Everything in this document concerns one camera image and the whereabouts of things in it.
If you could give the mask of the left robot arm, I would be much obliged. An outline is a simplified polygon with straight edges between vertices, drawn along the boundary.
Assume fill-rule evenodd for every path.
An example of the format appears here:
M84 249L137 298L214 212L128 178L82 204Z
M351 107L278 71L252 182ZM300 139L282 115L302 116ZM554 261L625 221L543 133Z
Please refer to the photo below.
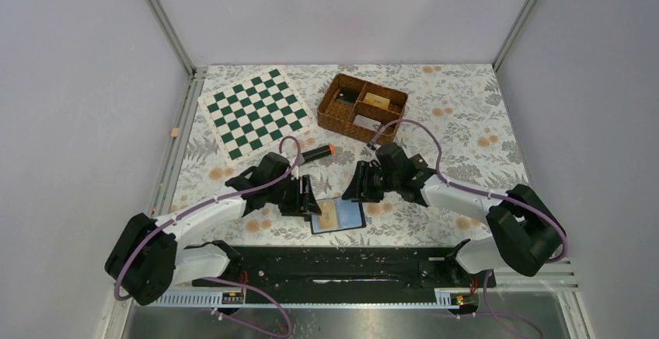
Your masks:
M134 299L145 306L187 281L214 277L222 285L234 284L240 263L227 246L218 241L201 244L200 237L266 204L278 206L283 216L309 218L322 212L309 176L295 175L286 158L269 152L257 166L189 208L157 218L134 215L104 264L115 281L116 299Z

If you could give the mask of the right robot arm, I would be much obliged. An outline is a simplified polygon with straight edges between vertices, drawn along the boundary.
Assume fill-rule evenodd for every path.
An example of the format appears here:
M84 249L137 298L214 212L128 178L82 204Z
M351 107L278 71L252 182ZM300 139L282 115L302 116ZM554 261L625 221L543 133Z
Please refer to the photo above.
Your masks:
M464 240L448 255L447 279L464 286L477 273L509 267L532 277L557 258L567 234L533 189L518 184L506 191L487 190L450 180L420 156L409 157L395 143L383 145L370 162L357 162L344 191L345 201L378 203L388 192L426 208L440 208L483 223L490 236Z

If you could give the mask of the black leather card holder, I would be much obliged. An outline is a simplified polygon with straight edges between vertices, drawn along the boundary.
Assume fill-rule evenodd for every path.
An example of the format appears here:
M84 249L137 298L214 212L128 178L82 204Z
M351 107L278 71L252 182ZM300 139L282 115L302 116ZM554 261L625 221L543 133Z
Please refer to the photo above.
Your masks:
M335 201L336 213L338 216L339 225L335 229L321 230L318 227L318 219L320 215L313 215L310 221L311 234L325 234L330 232L340 232L352 229L363 229L366 227L366 218L362 203L345 201L340 197L322 199L318 202L318 206L323 201Z

